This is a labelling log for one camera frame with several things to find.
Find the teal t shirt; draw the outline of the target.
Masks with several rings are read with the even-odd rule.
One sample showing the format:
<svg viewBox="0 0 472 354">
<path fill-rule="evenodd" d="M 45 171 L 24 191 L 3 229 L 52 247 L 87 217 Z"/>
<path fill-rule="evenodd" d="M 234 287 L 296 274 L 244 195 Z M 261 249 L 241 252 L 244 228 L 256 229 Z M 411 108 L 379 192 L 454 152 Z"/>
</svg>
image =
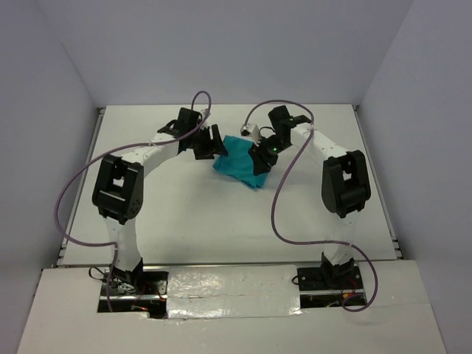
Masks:
<svg viewBox="0 0 472 354">
<path fill-rule="evenodd" d="M 254 174 L 254 162 L 249 155 L 252 142 L 236 136 L 226 135 L 223 145 L 228 155 L 219 156 L 213 164 L 216 172 L 232 177 L 242 182 L 247 187 L 255 190 L 263 188 L 267 173 L 256 176 Z"/>
</svg>

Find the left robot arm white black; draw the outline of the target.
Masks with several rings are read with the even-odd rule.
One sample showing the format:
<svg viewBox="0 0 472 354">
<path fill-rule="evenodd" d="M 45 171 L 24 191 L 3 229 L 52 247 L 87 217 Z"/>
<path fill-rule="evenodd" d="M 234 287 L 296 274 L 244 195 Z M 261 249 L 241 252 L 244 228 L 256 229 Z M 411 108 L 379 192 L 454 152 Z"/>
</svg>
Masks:
<svg viewBox="0 0 472 354">
<path fill-rule="evenodd" d="M 181 108 L 177 118 L 158 129 L 149 142 L 121 156 L 109 153 L 100 163 L 92 203 L 117 250 L 111 282 L 128 294 L 139 292 L 145 284 L 136 235 L 136 217 L 144 204 L 145 178 L 186 150 L 192 150 L 197 160 L 228 155 L 218 126 L 206 124 L 209 115 L 208 108 L 202 111 Z"/>
</svg>

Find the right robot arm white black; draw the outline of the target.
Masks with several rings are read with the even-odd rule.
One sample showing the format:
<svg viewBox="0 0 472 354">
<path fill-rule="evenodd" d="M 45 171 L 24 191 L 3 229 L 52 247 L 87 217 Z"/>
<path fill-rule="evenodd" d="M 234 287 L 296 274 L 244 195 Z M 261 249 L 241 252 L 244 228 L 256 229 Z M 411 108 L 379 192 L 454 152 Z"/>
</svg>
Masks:
<svg viewBox="0 0 472 354">
<path fill-rule="evenodd" d="M 249 155 L 256 176 L 268 173 L 278 155 L 297 147 L 297 156 L 306 153 L 321 169 L 320 194 L 325 209 L 333 217 L 333 233 L 322 241 L 324 249 L 319 280 L 328 288 L 337 288 L 353 275 L 353 240 L 360 212 L 371 197 L 365 155 L 346 150 L 315 127 L 313 113 L 294 116 L 285 102 L 268 113 L 272 134 L 264 137 L 261 128 L 248 120 L 240 129 L 253 144 Z"/>
</svg>

